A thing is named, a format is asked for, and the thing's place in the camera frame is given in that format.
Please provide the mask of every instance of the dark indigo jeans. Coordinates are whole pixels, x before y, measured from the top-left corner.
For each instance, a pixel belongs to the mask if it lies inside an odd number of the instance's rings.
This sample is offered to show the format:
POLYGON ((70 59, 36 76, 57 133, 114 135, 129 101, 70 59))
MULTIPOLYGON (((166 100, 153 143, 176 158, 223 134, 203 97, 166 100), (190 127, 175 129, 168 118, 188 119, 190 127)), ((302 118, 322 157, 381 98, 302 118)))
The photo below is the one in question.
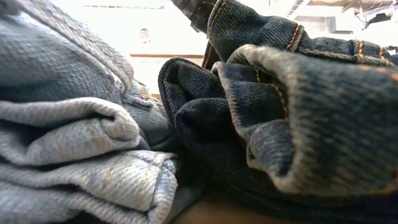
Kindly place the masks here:
POLYGON ((397 222, 394 58, 365 41, 310 39, 233 0, 208 24, 204 68, 175 58, 159 75, 166 112, 208 175, 280 218, 397 222))

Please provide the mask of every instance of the denim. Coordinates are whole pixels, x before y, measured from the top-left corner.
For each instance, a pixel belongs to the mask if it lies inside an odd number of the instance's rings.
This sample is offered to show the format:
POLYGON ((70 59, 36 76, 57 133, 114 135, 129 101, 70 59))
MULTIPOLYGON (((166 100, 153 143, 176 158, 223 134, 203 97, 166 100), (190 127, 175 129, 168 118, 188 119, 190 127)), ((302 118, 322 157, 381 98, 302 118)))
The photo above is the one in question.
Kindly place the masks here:
POLYGON ((125 57, 50 1, 2 2, 20 13, 1 15, 0 100, 108 100, 129 112, 153 150, 169 149, 173 135, 161 104, 134 79, 125 57))
POLYGON ((247 206, 306 223, 396 223, 398 70, 362 40, 218 1, 204 68, 159 74, 165 110, 206 173, 247 206))
POLYGON ((167 223, 202 193, 126 58, 46 0, 0 1, 0 223, 167 223))

